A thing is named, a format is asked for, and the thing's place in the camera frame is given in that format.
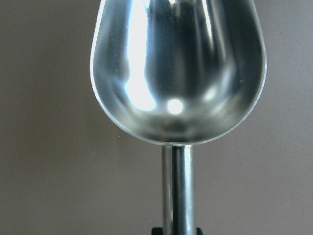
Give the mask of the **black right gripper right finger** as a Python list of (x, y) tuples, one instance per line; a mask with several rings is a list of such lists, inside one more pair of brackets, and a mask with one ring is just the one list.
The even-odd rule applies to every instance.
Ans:
[(201, 228), (196, 229), (196, 235), (203, 235), (203, 231)]

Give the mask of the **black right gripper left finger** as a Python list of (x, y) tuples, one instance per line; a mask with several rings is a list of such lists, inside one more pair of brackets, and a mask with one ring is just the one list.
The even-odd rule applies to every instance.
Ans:
[(163, 235), (163, 228), (162, 227), (153, 227), (151, 229), (151, 235)]

